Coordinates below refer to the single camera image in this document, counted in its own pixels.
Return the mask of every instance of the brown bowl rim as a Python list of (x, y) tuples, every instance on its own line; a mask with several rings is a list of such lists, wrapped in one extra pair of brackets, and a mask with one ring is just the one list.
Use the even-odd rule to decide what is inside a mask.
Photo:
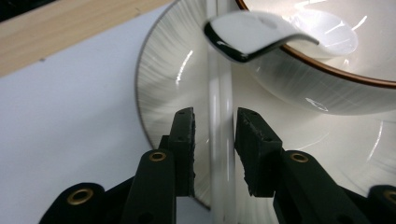
[[(242, 10), (249, 10), (248, 6), (245, 4), (244, 0), (235, 0), (236, 4)], [(334, 77), (339, 77), (345, 80), (357, 82), (363, 85), (374, 86), (379, 88), (387, 88), (387, 89), (396, 89), (396, 81), (389, 81), (384, 79), (372, 78), (372, 77), (363, 77), (353, 73), (348, 73), (338, 68), (331, 67), (325, 63), (321, 63), (319, 61), (314, 60), (300, 51), (293, 49), (288, 45), (283, 45), (281, 47), (283, 51), (289, 54), (289, 56), (299, 60), (302, 63), (308, 64), (312, 67), (315, 67), (319, 71), (322, 71), (326, 74), (329, 74)]]

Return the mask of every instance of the wooden board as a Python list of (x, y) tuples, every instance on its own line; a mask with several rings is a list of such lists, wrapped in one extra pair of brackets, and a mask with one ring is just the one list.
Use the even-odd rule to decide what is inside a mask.
[(0, 77), (172, 0), (59, 0), (0, 23)]

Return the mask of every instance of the glossy ceramic surface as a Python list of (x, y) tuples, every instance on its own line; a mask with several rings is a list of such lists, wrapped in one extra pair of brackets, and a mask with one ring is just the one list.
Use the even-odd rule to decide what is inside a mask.
[[(201, 0), (176, 2), (148, 36), (137, 68), (137, 102), (146, 133), (158, 146), (174, 113), (194, 106), (197, 199), (210, 206), (207, 43)], [(334, 116), (286, 104), (262, 88), (245, 66), (233, 65), (233, 106), (260, 113), (285, 149), (311, 153), (341, 186), (366, 194), (372, 185), (396, 185), (396, 114)], [(248, 196), (236, 156), (236, 211), (242, 224), (276, 223), (271, 200)]]
[(328, 59), (348, 55), (359, 45), (353, 28), (329, 12), (305, 9), (292, 15), (288, 21), (319, 41), (319, 48), (306, 45), (305, 42), (293, 45), (294, 49), (311, 58)]
[(396, 109), (393, 100), (396, 97), (393, 50), (396, 42), (392, 39), (396, 34), (395, 2), (237, 2), (251, 10), (286, 18), (304, 9), (327, 11), (346, 21), (358, 36), (357, 49), (346, 57), (314, 60), (285, 46), (251, 64), (250, 68), (256, 71), (255, 78), (272, 94), (294, 105), (328, 114), (357, 115)]

